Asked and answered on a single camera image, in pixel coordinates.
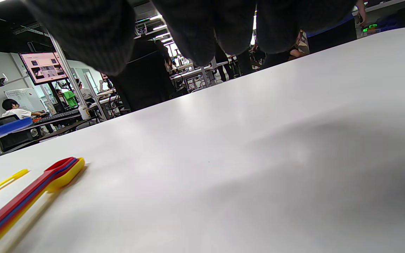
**computer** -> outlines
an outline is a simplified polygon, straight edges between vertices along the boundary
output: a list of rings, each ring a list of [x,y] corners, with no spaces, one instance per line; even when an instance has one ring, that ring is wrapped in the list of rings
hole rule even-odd
[[[66,79],[62,61],[53,52],[19,53],[34,85]]]

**whiteboard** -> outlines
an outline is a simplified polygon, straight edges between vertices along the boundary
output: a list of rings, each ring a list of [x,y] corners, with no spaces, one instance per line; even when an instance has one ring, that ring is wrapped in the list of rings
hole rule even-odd
[[[30,112],[40,112],[45,110],[45,106],[40,101],[33,88],[5,91],[4,93],[8,99],[14,99],[16,102],[18,102],[21,109],[25,109]]]

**white table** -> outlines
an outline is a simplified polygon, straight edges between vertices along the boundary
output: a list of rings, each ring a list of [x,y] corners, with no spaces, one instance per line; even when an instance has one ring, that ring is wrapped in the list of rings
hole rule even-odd
[[[206,67],[204,67],[204,70],[205,71],[214,70],[217,67],[222,66],[224,64],[228,64],[228,62],[218,63],[216,67],[206,66]],[[171,77],[171,79],[172,80],[188,79],[188,78],[195,77],[195,76],[201,74],[201,72],[202,72],[201,67],[198,67],[196,70],[192,70],[192,71],[186,72],[184,74],[178,74],[175,77]]]
[[[383,3],[381,3],[381,4],[378,4],[378,5],[373,5],[373,6],[370,6],[370,7],[365,7],[365,11],[366,11],[367,13],[369,13],[369,12],[371,12],[371,11],[379,10],[379,9],[382,9],[382,8],[385,8],[385,7],[389,7],[389,6],[393,6],[393,5],[397,5],[397,4],[400,4],[400,3],[405,3],[405,0],[388,0],[388,1],[383,2]],[[353,15],[353,16],[357,16],[357,13],[359,13],[359,12],[358,12],[358,11],[354,11],[354,12],[352,13],[352,15]]]
[[[103,104],[107,104],[107,103],[109,103],[109,102],[114,102],[118,97],[119,97],[119,95],[110,96],[110,97],[108,97],[108,98],[101,99],[101,100],[99,101],[99,103],[100,103],[101,105],[103,105]],[[93,109],[94,107],[96,107],[96,103],[91,104],[91,105],[89,106],[89,109]]]
[[[69,156],[14,253],[405,252],[405,29],[2,156],[0,207]]]

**blue shirt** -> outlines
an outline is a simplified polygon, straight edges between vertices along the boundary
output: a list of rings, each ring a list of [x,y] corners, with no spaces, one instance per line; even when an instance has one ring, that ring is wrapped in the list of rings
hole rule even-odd
[[[333,27],[329,27],[329,28],[327,28],[327,29],[323,29],[323,30],[321,30],[321,31],[313,32],[313,33],[308,33],[308,32],[306,32],[307,38],[313,37],[313,36],[318,35],[318,34],[320,34],[320,33],[323,33],[323,32],[329,31],[329,30],[331,30],[331,29],[333,29],[333,28],[336,28],[337,26],[342,25],[342,24],[344,24],[344,23],[350,21],[351,19],[354,19],[354,16],[352,15],[352,13],[349,13],[344,19],[342,19],[342,21],[338,22],[338,23],[337,23],[335,26],[333,26]]]

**hand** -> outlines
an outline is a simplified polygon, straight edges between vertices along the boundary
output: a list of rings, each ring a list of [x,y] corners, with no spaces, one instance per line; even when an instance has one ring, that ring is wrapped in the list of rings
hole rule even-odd
[[[367,24],[367,15],[364,12],[363,16],[362,15],[360,15],[360,16],[362,17],[362,21],[359,23],[359,25],[360,25],[360,27],[364,27],[365,24]]]

